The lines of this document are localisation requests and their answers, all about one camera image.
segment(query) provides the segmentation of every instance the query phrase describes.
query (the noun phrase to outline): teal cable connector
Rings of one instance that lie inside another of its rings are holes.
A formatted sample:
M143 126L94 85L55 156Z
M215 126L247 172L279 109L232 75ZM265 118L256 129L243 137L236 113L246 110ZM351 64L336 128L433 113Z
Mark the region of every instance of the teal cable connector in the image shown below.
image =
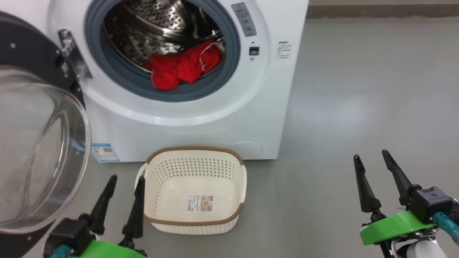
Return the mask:
M70 250L66 245L60 245L50 256L50 258L68 258L70 257Z
M454 243L459 246L459 227L448 218L443 212L438 212L433 216L433 223L437 224L442 230L451 236Z

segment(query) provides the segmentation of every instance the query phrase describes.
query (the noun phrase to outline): metal hinge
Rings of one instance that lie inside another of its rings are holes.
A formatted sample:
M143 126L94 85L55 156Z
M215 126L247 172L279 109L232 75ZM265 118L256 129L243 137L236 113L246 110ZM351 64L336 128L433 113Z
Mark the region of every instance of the metal hinge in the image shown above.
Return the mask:
M83 79L92 78L86 63L84 62L83 56L81 56L80 50L75 43L72 32L68 29L60 29L59 39L62 44L62 56L65 58L65 63L70 66L62 67L64 72L66 73L66 69L68 70L71 68L77 75L78 82Z

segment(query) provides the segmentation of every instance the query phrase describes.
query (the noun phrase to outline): laundry basket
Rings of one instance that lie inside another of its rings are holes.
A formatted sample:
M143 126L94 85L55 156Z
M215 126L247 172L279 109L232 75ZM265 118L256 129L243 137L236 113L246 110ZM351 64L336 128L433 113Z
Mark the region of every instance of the laundry basket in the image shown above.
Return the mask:
M153 153L144 175L145 218L157 229L185 235L230 231L244 205L246 167L235 152L211 147L174 147Z

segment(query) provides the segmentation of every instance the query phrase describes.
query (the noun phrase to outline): baseboard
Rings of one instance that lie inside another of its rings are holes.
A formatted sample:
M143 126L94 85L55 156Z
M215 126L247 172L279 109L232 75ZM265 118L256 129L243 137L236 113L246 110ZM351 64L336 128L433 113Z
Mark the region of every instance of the baseboard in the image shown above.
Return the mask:
M445 17L459 17L459 4L309 6L306 15L307 19Z

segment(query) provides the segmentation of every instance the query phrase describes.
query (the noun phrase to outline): red garment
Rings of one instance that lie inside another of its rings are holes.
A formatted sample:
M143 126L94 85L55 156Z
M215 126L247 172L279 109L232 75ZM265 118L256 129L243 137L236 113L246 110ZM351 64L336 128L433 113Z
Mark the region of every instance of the red garment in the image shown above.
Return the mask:
M172 90L180 84L180 79L177 77L177 66L182 55L182 53L176 53L151 56L150 61L144 67L152 71L153 87L158 90Z
M210 39L185 53L152 55L144 67L152 71L153 87L172 90L181 80L194 83L202 73L212 70L220 62L220 50L213 43L215 40Z

